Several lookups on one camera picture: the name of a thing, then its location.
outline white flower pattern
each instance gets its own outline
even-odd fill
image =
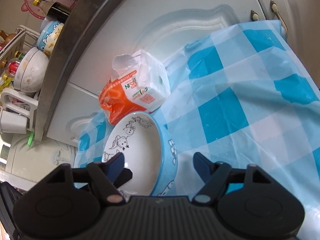
[[[173,156],[172,163],[174,165],[176,165],[177,149],[176,149],[176,146],[175,146],[174,142],[172,141],[172,139],[169,140],[169,145],[170,145],[170,150],[171,150],[171,153],[172,153],[172,156]]]

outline qr code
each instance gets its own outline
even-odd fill
[[[156,99],[149,94],[145,94],[143,97],[140,98],[140,100],[146,104],[150,104],[153,101],[155,101]]]

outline cabinet handle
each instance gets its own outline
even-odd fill
[[[285,23],[284,23],[281,15],[280,15],[280,13],[279,13],[278,6],[277,6],[277,4],[276,4],[273,0],[270,1],[270,9],[271,9],[271,11],[276,15],[276,17],[280,20],[281,25],[282,25],[282,27],[284,28],[285,34],[286,34],[287,37],[288,37],[288,28],[287,28],[287,25],[285,25]]]

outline bowl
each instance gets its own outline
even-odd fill
[[[61,24],[59,21],[50,21],[41,32],[38,40],[37,40],[37,48],[41,51],[44,51],[44,47],[48,43],[48,39],[54,32],[54,30]]]
[[[102,162],[122,152],[132,179],[118,190],[131,195],[175,195],[178,168],[177,150],[169,132],[145,112],[125,116],[111,132]]]
[[[13,88],[21,92],[37,92],[42,87],[48,57],[37,48],[32,48],[21,60],[13,80]]]
[[[48,36],[46,40],[46,45],[44,47],[44,54],[46,54],[48,57],[51,56],[54,46],[56,45],[56,42],[59,38],[59,35],[61,33],[61,30],[63,28],[64,24],[60,23],[55,30],[51,33],[51,35]]]

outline white dish rack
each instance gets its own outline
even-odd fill
[[[32,47],[35,47],[36,41],[40,35],[23,25],[19,25],[15,33],[17,33],[17,35],[1,50],[0,62],[12,59],[17,50],[29,51]],[[39,91],[36,92],[32,98],[12,88],[5,88],[1,93],[0,102],[4,110],[7,111],[10,109],[27,117],[27,130],[34,131],[36,110],[38,108],[38,96]],[[21,103],[14,104],[13,100],[19,100]]]

